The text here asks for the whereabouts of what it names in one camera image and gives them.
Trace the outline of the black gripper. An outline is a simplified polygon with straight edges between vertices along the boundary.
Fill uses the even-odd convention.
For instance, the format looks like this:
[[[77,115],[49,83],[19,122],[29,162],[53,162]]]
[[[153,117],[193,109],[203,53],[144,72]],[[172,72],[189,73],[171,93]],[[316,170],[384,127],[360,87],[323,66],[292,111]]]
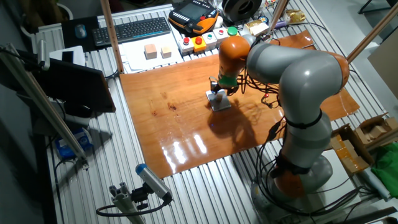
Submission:
[[[232,96],[239,90],[238,85],[222,87],[220,84],[218,84],[218,80],[215,77],[209,77],[209,81],[210,90],[212,93],[218,93],[219,91],[223,90],[227,96]]]

